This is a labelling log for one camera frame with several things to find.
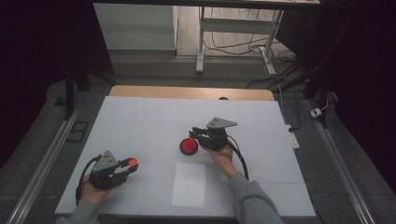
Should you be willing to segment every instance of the white wall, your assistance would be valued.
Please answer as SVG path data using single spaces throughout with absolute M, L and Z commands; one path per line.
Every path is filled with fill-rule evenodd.
M 108 49 L 177 46 L 177 7 L 94 4 Z

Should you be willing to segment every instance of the gray sleeve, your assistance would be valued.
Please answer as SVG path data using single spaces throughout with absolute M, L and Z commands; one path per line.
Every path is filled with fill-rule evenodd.
M 228 181 L 233 211 L 240 224 L 283 224 L 276 207 L 257 181 L 248 182 L 241 173 Z
M 100 206 L 80 200 L 70 217 L 60 217 L 56 224 L 96 224 Z

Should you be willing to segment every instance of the hand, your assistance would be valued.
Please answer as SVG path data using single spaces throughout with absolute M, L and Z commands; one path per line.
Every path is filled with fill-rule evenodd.
M 220 151 L 215 151 L 200 145 L 205 151 L 209 153 L 212 157 L 212 160 L 215 164 L 220 166 L 221 171 L 227 176 L 227 178 L 231 178 L 238 174 L 235 167 L 233 166 L 233 150 L 229 146 L 225 146 Z
M 82 179 L 83 184 L 81 185 L 80 199 L 90 203 L 96 203 L 98 205 L 101 205 L 105 201 L 107 194 L 113 189 L 96 189 L 89 180 L 89 175 L 85 175 Z

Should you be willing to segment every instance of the white paper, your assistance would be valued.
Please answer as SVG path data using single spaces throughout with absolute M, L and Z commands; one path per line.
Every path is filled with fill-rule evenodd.
M 204 164 L 177 163 L 172 205 L 204 207 Z

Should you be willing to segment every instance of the wooden table edge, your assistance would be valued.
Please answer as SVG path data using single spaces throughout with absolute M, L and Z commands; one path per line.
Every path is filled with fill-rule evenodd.
M 268 90 L 194 88 L 194 87 L 160 87 L 160 86 L 114 86 L 109 96 L 205 99 L 218 100 L 226 97 L 236 101 L 274 101 L 274 95 Z

